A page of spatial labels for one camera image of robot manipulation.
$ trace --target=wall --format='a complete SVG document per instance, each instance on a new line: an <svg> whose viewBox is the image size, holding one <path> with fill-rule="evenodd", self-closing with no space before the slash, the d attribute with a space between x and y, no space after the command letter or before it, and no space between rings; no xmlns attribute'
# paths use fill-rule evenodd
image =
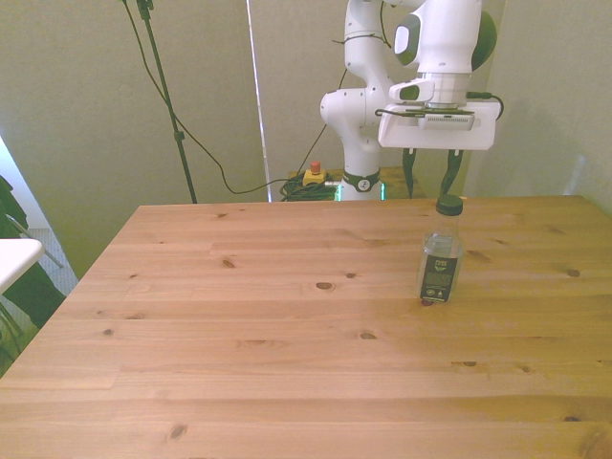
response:
<svg viewBox="0 0 612 459"><path fill-rule="evenodd" d="M323 95L338 88L344 72L344 17L347 0L251 0L256 66L261 94L266 149L272 178L286 177L301 164L323 127L319 103ZM505 0L485 0L484 8L497 24L501 23ZM399 22L410 13L407 8L383 10L389 41L393 42ZM414 78L416 72L404 69L391 50L387 68L394 81ZM474 91L484 91L491 64L473 76ZM363 87L350 74L343 87ZM426 193L436 196L447 168L447 152L422 151L415 164L415 175ZM343 150L336 133L327 129L311 159L322 160L327 168L342 168ZM453 190L463 188L470 155ZM385 149L382 165L400 165L399 149Z"/></svg>
<svg viewBox="0 0 612 459"><path fill-rule="evenodd" d="M581 194L612 214L611 30L608 0L508 2L489 86L506 114L469 195Z"/></svg>
<svg viewBox="0 0 612 459"><path fill-rule="evenodd" d="M180 118L234 187L263 184L245 1L154 3ZM137 206L190 202L167 109L121 2L0 0L0 17L0 135L81 276ZM203 152L186 151L201 202L266 199L231 195Z"/></svg>

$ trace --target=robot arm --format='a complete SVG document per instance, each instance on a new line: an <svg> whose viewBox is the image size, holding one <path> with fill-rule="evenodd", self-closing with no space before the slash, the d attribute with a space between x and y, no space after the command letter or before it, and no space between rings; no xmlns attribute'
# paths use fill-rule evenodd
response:
<svg viewBox="0 0 612 459"><path fill-rule="evenodd" d="M344 25L344 65L365 81L364 88L340 89L321 102L321 116L333 127L344 148L342 196L348 200L380 199L381 145L362 131L379 126L376 110L391 99L393 82L384 65L386 46L380 10L383 0L349 0Z"/></svg>
<svg viewBox="0 0 612 459"><path fill-rule="evenodd" d="M495 41L482 0L427 0L410 14L397 30L394 51L405 67L418 68L418 77L391 88L381 145L489 149L500 107L466 97L472 71L491 55Z"/></svg>
<svg viewBox="0 0 612 459"><path fill-rule="evenodd" d="M366 87L329 93L321 103L323 119L344 147L344 199L380 199L381 145L458 151L488 149L494 138L497 103L466 100L481 41L482 0L384 1L418 8L398 28L394 47L404 66L418 66L418 77L393 86L388 76L383 0L349 0L345 65ZM377 139L361 131L378 125Z"/></svg>

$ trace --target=microphone stand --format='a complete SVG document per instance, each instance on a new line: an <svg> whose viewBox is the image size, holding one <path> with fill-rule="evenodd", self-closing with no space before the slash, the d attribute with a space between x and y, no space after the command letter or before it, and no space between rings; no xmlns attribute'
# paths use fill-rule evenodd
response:
<svg viewBox="0 0 612 459"><path fill-rule="evenodd" d="M151 30L151 15L149 10L153 10L153 0L136 0L138 4L138 10L141 14L141 19L144 21L144 25L146 26L146 31L149 34L149 40L151 41L151 48L153 49L153 55L155 56L155 63L157 64L157 70L160 74L160 81L162 83L162 88L164 89L164 99L165 104L168 107L168 112L170 113L170 119L172 120L172 127L174 128L174 140L176 141L179 147L179 154L181 155L181 162L183 163L183 170L185 171L185 177L187 180L187 186L189 187L189 194L191 195L191 201L193 204L198 204L197 198L195 196L195 189L193 188L193 182L191 181L191 174L189 172L189 165L187 164L187 158L185 155L185 148L183 147L183 140L185 139L185 133L179 130L176 121L176 115L174 114L174 110L172 109L172 102L170 101L170 94L168 93L168 87L165 84L164 70L162 69L162 62L160 61L160 55L157 52L157 45L155 44L155 37L153 36L153 31Z"/></svg>

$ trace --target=bottle label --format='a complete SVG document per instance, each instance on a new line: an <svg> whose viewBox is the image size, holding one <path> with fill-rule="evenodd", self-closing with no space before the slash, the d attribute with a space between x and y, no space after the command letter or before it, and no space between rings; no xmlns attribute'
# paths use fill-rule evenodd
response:
<svg viewBox="0 0 612 459"><path fill-rule="evenodd" d="M457 258L427 256L421 298L429 301L448 301L457 269Z"/></svg>

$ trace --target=water bottle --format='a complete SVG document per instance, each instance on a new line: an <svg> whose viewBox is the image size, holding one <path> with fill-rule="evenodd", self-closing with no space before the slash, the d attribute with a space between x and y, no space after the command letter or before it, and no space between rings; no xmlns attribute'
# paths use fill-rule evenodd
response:
<svg viewBox="0 0 612 459"><path fill-rule="evenodd" d="M445 194L436 203L438 223L423 244L417 290L424 302L446 302L457 283L463 257L458 219L463 211L459 196Z"/></svg>

